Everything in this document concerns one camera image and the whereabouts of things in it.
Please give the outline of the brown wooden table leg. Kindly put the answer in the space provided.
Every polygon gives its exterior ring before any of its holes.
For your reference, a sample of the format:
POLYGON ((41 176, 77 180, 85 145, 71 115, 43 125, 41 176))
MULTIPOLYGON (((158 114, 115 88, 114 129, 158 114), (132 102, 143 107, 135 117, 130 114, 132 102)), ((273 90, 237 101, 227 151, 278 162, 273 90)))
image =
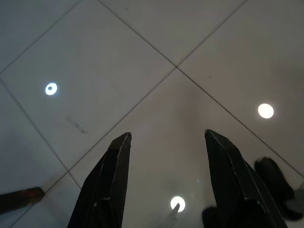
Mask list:
POLYGON ((40 187, 34 187, 0 195, 0 215, 40 202, 45 192, 40 187))

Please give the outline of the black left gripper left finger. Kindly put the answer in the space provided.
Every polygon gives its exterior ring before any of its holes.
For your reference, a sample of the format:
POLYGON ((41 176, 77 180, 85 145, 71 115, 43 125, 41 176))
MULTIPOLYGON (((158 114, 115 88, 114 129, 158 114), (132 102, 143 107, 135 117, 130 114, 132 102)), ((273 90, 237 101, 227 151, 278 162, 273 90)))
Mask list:
POLYGON ((131 133, 114 139, 87 176, 67 228, 122 228, 131 133))

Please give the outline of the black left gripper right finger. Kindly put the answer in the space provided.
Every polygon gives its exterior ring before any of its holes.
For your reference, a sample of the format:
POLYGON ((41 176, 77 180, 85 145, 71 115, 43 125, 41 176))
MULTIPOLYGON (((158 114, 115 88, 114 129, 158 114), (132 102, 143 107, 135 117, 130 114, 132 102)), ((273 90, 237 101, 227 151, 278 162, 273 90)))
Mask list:
POLYGON ((221 228, 287 228, 265 183, 239 149, 210 129, 205 141, 221 228))

